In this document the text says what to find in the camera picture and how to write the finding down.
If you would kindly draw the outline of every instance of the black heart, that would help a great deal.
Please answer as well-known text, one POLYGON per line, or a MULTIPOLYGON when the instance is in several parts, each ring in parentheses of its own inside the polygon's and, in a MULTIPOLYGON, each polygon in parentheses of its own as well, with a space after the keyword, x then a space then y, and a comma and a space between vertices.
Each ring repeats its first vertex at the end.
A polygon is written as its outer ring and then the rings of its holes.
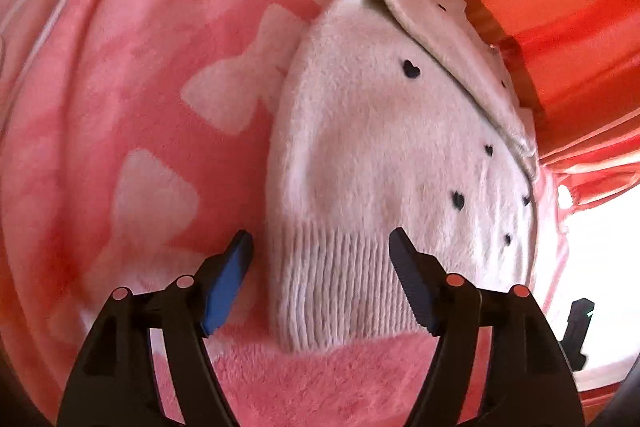
POLYGON ((410 60, 405 60, 402 63, 402 69, 407 78, 418 78, 420 76, 420 68, 414 66, 410 60))
POLYGON ((465 206, 465 197, 459 192, 451 193, 451 201, 458 211, 462 210, 462 207, 465 206))

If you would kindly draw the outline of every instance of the orange fabric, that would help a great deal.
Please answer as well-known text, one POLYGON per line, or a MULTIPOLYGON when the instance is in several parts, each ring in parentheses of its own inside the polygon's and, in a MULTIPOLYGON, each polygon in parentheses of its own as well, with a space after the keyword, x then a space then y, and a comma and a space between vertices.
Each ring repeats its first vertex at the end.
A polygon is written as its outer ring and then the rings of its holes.
POLYGON ((575 210, 640 182, 640 0, 465 0, 575 210))

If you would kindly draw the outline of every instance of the folded sweater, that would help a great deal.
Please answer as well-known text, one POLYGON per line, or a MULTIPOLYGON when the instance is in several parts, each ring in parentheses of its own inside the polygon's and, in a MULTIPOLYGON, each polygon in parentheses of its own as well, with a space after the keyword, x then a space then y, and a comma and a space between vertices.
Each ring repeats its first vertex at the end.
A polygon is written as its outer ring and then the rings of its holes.
POLYGON ((527 283, 535 143, 462 0, 334 0, 293 59, 267 179, 271 318, 290 351, 417 323, 388 258, 419 251, 478 287, 527 283))

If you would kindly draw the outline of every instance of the white surface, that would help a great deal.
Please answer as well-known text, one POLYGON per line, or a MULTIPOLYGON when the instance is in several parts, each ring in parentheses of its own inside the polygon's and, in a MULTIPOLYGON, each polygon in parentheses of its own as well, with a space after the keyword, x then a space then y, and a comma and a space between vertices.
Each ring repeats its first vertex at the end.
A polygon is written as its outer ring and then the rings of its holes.
POLYGON ((571 302, 595 303, 574 374, 580 391, 623 380, 640 352, 640 187, 569 217, 570 256, 548 320, 558 339, 571 302))

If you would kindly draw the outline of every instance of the pink fabric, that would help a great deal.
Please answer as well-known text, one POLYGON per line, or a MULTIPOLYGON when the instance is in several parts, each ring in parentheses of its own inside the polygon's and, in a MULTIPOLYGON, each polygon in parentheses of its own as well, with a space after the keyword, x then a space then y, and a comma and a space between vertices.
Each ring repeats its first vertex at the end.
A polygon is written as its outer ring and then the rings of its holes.
MULTIPOLYGON (((0 0, 0 14, 15 1, 0 0)), ((404 423, 434 339, 415 333, 290 357, 268 333, 273 110, 289 54, 325 1, 66 3, 24 77, 0 157, 0 335, 50 419, 113 288, 162 288, 245 228, 257 240, 254 265, 229 322, 207 341, 241 424, 404 423)), ((4 33, 3 100, 55 2, 31 0, 4 33)), ((179 417, 154 349, 166 411, 179 417)), ((476 367, 463 417, 477 408, 485 370, 476 367)))

